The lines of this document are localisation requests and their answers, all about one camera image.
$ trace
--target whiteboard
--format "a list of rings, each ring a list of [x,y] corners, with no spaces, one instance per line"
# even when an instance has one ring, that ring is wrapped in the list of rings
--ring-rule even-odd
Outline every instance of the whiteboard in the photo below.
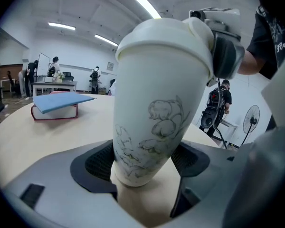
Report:
[[[38,60],[37,76],[48,76],[49,61],[49,57],[40,53]]]

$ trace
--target white ceiling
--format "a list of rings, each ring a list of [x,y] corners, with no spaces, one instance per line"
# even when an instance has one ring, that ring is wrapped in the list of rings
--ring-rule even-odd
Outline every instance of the white ceiling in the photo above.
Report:
[[[206,7],[240,9],[242,44],[249,43],[258,0],[148,0],[162,17],[186,19],[189,10]],[[91,40],[97,33],[116,43],[140,22],[151,16],[136,0],[16,0],[15,12],[36,31],[63,34]],[[60,22],[76,27],[76,31],[53,28],[48,22]]]

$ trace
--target blue book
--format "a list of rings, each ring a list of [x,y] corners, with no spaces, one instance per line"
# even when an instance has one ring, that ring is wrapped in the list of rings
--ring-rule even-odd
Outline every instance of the blue book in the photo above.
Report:
[[[94,98],[86,95],[80,95],[75,92],[38,95],[33,97],[34,104],[42,114],[91,100],[94,100]]]

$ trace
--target floral sketch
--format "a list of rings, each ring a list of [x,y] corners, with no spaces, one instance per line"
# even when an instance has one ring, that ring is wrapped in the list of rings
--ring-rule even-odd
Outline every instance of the floral sketch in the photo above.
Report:
[[[151,129],[154,138],[140,141],[138,146],[133,147],[132,139],[123,126],[115,126],[118,144],[118,147],[114,148],[115,160],[121,162],[119,166],[127,177],[133,174],[133,177],[141,178],[155,173],[173,153],[173,140],[184,134],[190,124],[186,123],[190,111],[184,113],[182,101],[178,96],[175,100],[151,102],[148,112],[149,119],[154,121]]]

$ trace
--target white cup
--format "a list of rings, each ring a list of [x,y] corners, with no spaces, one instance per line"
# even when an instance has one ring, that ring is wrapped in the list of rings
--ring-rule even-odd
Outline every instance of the white cup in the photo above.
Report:
[[[207,25],[197,23],[211,40]],[[182,140],[212,74],[209,38],[181,21],[151,19],[122,40],[114,105],[115,173],[122,183],[149,182]]]

